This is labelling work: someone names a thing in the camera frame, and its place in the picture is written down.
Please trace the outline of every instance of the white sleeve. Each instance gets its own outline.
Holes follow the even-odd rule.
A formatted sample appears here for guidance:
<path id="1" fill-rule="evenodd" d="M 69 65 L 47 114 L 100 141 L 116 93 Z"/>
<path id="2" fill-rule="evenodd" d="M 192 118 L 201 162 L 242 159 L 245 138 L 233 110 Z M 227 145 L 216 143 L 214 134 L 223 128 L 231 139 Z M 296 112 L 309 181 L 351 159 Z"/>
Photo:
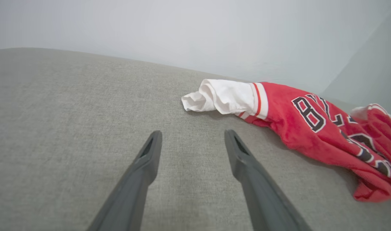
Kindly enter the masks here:
<path id="1" fill-rule="evenodd" d="M 377 109 L 391 118 L 391 115 L 379 104 L 369 104 L 366 107 L 356 107 L 351 110 L 350 115 L 354 118 L 368 120 L 368 110 Z"/>
<path id="2" fill-rule="evenodd" d="M 186 111 L 214 111 L 221 114 L 251 113 L 254 93 L 251 84 L 230 80 L 204 79 L 197 92 L 181 97 Z"/>

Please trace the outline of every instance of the gray fabric upholstery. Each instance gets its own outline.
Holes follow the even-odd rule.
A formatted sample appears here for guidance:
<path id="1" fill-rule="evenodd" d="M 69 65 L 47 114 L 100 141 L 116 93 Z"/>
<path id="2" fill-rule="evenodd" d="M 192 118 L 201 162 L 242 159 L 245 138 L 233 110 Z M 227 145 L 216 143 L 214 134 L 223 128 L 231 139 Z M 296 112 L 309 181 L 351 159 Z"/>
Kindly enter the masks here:
<path id="1" fill-rule="evenodd" d="M 153 130 L 163 132 L 141 230 L 252 230 L 224 130 L 234 129 L 314 230 L 391 230 L 349 171 L 288 150 L 269 129 L 181 96 L 209 73 L 39 48 L 0 50 L 0 230 L 85 230 Z"/>

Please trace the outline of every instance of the white wall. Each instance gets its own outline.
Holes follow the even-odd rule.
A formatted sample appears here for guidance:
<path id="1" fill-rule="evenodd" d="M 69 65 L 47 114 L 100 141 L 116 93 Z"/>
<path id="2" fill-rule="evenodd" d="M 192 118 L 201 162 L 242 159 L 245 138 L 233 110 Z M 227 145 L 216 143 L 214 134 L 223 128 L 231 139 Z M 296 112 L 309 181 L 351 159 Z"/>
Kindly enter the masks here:
<path id="1" fill-rule="evenodd" d="M 321 95 L 357 106 L 378 103 L 391 114 L 391 15 Z"/>
<path id="2" fill-rule="evenodd" d="M 322 92 L 391 0 L 0 0 L 0 49 L 132 58 Z"/>

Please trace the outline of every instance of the basketball jersey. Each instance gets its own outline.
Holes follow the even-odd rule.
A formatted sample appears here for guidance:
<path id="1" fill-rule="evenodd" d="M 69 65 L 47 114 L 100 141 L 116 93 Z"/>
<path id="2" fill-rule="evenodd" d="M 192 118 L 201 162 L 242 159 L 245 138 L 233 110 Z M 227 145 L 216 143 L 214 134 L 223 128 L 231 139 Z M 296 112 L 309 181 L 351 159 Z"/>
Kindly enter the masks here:
<path id="1" fill-rule="evenodd" d="M 378 104 L 350 116 L 323 98 L 274 83 L 251 83 L 253 111 L 236 113 L 269 127 L 290 149 L 359 176 L 354 198 L 391 199 L 391 118 Z"/>

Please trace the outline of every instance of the printed number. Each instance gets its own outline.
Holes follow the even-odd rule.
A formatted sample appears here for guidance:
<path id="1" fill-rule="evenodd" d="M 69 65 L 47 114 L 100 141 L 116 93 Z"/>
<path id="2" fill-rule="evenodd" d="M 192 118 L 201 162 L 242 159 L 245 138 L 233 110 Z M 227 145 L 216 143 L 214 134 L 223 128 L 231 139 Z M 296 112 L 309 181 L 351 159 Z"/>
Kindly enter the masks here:
<path id="1" fill-rule="evenodd" d="M 348 123 L 357 124 L 357 122 L 351 116 L 348 116 Z"/>
<path id="2" fill-rule="evenodd" d="M 291 101 L 304 118 L 311 129 L 317 133 L 325 126 L 325 118 L 322 117 L 304 97 L 298 97 Z"/>
<path id="3" fill-rule="evenodd" d="M 358 140 L 361 140 L 362 143 L 366 142 L 365 145 L 368 148 L 370 148 L 369 145 L 371 147 L 374 147 L 372 142 L 368 143 L 368 141 L 371 141 L 371 140 L 369 140 L 371 137 L 369 137 L 363 133 L 360 133 L 360 134 L 354 134 L 350 138 L 343 131 L 341 131 L 341 135 L 349 143 L 353 143 L 361 148 L 361 151 L 356 155 L 356 157 L 358 159 L 360 159 L 361 161 L 364 161 L 365 163 L 371 163 L 374 160 L 374 156 L 368 151 L 368 149 L 365 148 L 364 146 L 362 146 L 360 143 L 358 143 Z M 391 163 L 389 161 L 376 160 L 376 161 L 374 161 L 373 164 L 371 164 L 371 166 L 376 168 L 376 170 L 378 170 L 380 173 L 384 174 L 385 176 L 391 177 Z"/>
<path id="4" fill-rule="evenodd" d="M 343 126 L 343 124 L 344 124 L 344 120 L 342 119 L 341 114 L 335 115 L 335 120 L 331 120 L 331 122 L 334 123 L 338 127 Z"/>
<path id="5" fill-rule="evenodd" d="M 371 136 L 368 136 L 364 133 L 357 133 L 357 134 L 350 135 L 349 138 L 356 140 L 359 143 L 363 143 L 368 148 L 371 148 L 374 152 L 377 152 L 374 146 L 374 141 L 372 140 Z"/>

